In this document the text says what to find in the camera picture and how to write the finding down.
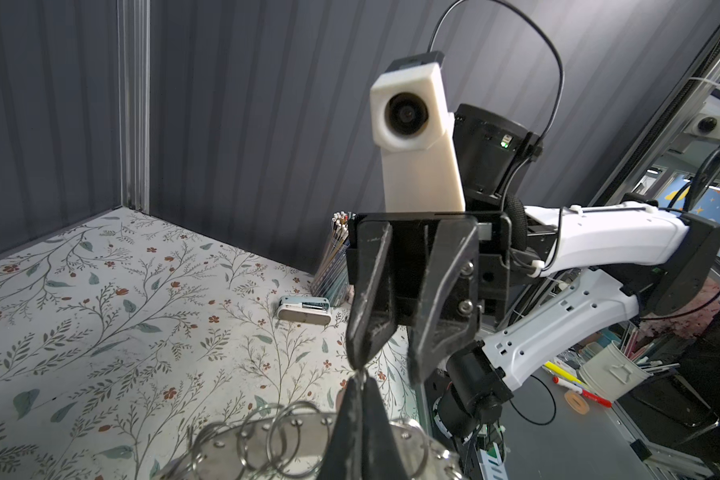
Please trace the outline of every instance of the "gray desk surface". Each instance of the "gray desk surface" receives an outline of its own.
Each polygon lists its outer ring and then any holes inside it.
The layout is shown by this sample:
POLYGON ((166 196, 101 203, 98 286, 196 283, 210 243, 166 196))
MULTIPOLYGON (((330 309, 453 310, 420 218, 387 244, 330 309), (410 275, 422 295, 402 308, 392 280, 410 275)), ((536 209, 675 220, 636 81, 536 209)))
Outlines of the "gray desk surface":
MULTIPOLYGON (((590 402, 586 415, 576 413, 563 398, 566 390, 552 383, 541 370, 535 373, 552 391, 557 417, 548 426, 523 420, 509 403, 504 405, 501 424, 509 480, 544 478, 613 478, 654 480, 653 475, 632 451, 604 408, 590 402)), ((536 422, 552 416, 552 401, 538 381, 529 378, 515 393, 513 402, 523 415, 536 422)))

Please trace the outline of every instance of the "white bucket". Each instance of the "white bucket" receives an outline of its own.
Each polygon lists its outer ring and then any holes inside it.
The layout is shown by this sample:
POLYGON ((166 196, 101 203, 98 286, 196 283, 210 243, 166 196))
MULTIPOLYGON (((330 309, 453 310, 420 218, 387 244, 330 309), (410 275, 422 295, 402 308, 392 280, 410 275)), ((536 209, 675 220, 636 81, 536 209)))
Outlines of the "white bucket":
POLYGON ((651 376, 626 358, 615 343, 583 364, 579 375, 593 393, 611 401, 617 400, 651 376))

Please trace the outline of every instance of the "bucket handle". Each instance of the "bucket handle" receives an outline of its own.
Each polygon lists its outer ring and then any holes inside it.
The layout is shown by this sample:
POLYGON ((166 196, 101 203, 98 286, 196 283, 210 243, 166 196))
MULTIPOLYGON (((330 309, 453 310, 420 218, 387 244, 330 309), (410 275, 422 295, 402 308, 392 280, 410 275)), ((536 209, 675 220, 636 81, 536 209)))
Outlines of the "bucket handle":
POLYGON ((610 370, 610 374, 613 375, 616 380, 622 382, 624 385, 629 382, 630 376, 632 375, 632 371, 627 367, 627 365, 611 365, 608 367, 608 370, 610 370), (624 372, 626 372, 626 375, 624 378, 621 378, 619 374, 624 374, 624 372))

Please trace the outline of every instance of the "red marker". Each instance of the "red marker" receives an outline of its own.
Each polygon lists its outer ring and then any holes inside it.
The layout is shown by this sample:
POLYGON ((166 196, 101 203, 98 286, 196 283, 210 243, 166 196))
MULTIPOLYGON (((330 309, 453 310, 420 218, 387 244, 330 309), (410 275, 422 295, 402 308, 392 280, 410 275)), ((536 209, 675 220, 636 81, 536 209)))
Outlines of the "red marker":
POLYGON ((610 400, 605 400, 603 397, 600 397, 600 396, 595 395, 594 393, 588 392, 587 390, 582 389, 578 385, 574 385, 573 383, 568 382, 567 380, 563 380, 563 379, 559 378, 558 376, 552 377, 552 381, 557 383, 557 385, 564 386, 565 388, 578 393, 579 395, 581 395, 584 398, 594 400, 604 407, 611 408, 613 405, 610 402, 610 400))

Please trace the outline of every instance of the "white camera housing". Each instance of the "white camera housing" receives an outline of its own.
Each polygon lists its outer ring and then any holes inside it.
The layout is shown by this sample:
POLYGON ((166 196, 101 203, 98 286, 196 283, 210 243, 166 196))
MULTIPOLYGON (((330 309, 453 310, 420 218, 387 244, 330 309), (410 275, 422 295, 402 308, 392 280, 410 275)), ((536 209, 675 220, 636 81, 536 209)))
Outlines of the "white camera housing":
POLYGON ((373 140, 382 149, 387 212, 463 212, 453 135, 454 116, 445 101, 440 64, 426 63, 382 74, 371 86, 373 140), (428 119, 401 135, 388 122, 388 104, 410 93, 426 105, 428 119))

